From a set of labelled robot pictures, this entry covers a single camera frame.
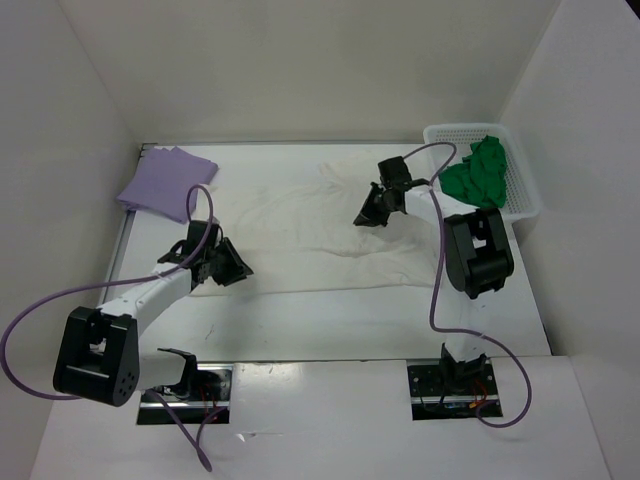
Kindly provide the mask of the cream white t-shirt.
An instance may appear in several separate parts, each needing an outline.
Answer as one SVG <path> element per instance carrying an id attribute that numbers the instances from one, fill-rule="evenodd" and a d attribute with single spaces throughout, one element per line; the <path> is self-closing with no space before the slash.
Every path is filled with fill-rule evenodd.
<path id="1" fill-rule="evenodd" d="M 434 227 L 402 213 L 392 214 L 385 227 L 353 223 L 379 177 L 377 163 L 364 152 L 321 164 L 317 183 L 216 186 L 211 203 L 200 194 L 195 218 L 213 214 L 254 273 L 228 287 L 207 280 L 194 295 L 432 286 L 438 250 Z"/>

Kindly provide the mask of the purple t-shirt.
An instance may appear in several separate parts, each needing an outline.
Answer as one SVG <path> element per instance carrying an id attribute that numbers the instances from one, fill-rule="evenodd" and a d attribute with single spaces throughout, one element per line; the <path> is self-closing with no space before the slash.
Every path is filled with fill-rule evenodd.
<path id="1" fill-rule="evenodd" d="M 196 206 L 197 196 L 188 198 L 190 188 L 210 184 L 218 170 L 217 163 L 178 147 L 152 148 L 116 201 L 128 211 L 147 211 L 184 224 Z"/>

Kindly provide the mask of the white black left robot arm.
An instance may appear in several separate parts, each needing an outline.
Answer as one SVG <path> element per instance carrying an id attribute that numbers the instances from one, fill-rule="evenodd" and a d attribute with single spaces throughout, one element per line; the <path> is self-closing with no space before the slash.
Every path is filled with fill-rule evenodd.
<path id="1" fill-rule="evenodd" d="M 158 259 L 150 280 L 138 282 L 119 297 L 96 308 L 78 307 L 66 322 L 53 386 L 59 393 L 119 407 L 135 391 L 165 389 L 180 400 L 200 385 L 197 358 L 176 348 L 160 347 L 142 356 L 142 333 L 174 303 L 211 279 L 227 287 L 253 274 L 229 238 L 207 243 L 186 264 L 185 240 Z"/>

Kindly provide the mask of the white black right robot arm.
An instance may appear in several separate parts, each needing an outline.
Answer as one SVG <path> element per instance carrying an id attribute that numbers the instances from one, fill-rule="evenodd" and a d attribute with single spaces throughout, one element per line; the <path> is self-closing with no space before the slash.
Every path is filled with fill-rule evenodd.
<path id="1" fill-rule="evenodd" d="M 460 393 L 485 372 L 490 344 L 514 353 L 487 333 L 488 306 L 514 272 L 504 222 L 496 208 L 480 209 L 433 189 L 425 181 L 395 186 L 373 183 L 354 220 L 356 226 L 385 226 L 401 212 L 435 226 L 439 233 L 436 278 L 428 321 L 445 336 L 439 382 L 447 393 Z"/>

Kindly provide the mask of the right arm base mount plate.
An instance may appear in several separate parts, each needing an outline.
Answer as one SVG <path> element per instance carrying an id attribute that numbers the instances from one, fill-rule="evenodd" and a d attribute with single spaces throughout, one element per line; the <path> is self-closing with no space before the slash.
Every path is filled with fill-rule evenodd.
<path id="1" fill-rule="evenodd" d="M 490 363 L 478 379 L 458 390 L 445 386 L 436 360 L 408 362 L 406 370 L 413 421 L 475 418 L 478 408 L 483 417 L 503 417 Z"/>

